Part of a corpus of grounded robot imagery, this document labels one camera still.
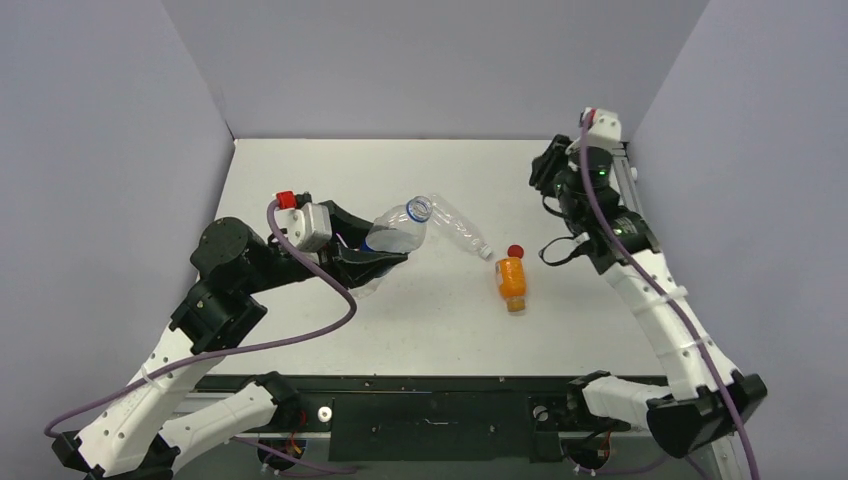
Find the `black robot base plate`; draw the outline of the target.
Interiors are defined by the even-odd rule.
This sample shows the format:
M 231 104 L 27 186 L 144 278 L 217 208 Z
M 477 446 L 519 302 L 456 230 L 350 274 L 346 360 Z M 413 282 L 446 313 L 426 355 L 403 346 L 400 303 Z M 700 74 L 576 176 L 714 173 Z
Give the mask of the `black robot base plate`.
M 558 462 L 629 425 L 568 412 L 567 377 L 290 376 L 297 406 L 255 433 L 326 439 L 335 462 Z

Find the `orange juice bottle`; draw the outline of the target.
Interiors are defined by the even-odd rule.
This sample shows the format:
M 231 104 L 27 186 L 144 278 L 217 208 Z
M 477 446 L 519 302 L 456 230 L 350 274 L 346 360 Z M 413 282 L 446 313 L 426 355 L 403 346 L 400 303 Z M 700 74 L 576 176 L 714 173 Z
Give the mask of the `orange juice bottle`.
M 506 257 L 495 264 L 495 279 L 500 296 L 510 313 L 526 309 L 527 282 L 522 260 Z

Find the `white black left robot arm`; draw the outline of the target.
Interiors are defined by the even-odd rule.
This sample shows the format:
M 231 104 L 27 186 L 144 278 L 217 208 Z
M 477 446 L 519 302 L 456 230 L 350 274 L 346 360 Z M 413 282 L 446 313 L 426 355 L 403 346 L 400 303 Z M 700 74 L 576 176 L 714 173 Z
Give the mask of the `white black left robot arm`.
M 191 414 L 175 411 L 214 366 L 248 351 L 245 337 L 267 312 L 258 293 L 318 278 L 351 301 L 353 289 L 406 255 L 354 248 L 371 223 L 307 193 L 278 193 L 266 215 L 270 239 L 234 217 L 206 227 L 190 258 L 198 280 L 131 382 L 94 401 L 98 416 L 86 427 L 63 433 L 46 427 L 64 467 L 88 479 L 170 479 L 234 436 L 295 423 L 298 392 L 275 372 L 254 376 L 234 395 Z

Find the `Pepsi bottle blue label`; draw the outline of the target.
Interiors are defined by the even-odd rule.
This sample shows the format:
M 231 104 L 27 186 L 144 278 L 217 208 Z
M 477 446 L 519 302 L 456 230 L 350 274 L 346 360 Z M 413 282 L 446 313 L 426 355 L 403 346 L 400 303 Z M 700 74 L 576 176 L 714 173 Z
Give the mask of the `Pepsi bottle blue label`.
M 431 200 L 415 196 L 378 217 L 360 245 L 365 252 L 409 254 L 424 243 L 433 213 Z

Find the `red bottle cap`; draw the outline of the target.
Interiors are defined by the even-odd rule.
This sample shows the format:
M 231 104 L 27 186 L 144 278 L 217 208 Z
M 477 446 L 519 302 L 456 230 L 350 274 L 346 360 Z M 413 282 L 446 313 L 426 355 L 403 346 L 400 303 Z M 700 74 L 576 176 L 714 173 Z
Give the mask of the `red bottle cap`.
M 507 256 L 510 258 L 522 259 L 525 255 L 525 250 L 521 245 L 512 244 L 507 249 Z

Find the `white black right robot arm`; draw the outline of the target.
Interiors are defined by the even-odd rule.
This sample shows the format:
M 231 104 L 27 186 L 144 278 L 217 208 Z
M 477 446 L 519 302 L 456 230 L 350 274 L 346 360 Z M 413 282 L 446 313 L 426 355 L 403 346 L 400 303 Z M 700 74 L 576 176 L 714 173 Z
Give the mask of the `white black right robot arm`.
M 768 389 L 744 374 L 694 315 L 686 289 L 671 275 L 645 219 L 621 204 L 610 177 L 611 150 L 591 147 L 582 166 L 579 145 L 555 136 L 532 163 L 529 184 L 554 198 L 585 256 L 619 295 L 648 338 L 666 376 L 660 387 L 596 371 L 570 383 L 566 418 L 588 427 L 600 418 L 650 432 L 669 456 L 683 458 L 732 434 L 760 406 Z

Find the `clear crushed plastic bottle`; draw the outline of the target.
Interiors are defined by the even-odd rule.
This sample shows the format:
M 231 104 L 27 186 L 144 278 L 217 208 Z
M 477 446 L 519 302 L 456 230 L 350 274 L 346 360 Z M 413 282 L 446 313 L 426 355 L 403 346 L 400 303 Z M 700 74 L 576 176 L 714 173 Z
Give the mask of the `clear crushed plastic bottle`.
M 493 250 L 480 229 L 456 206 L 437 193 L 428 195 L 432 206 L 429 222 L 461 251 L 488 261 Z

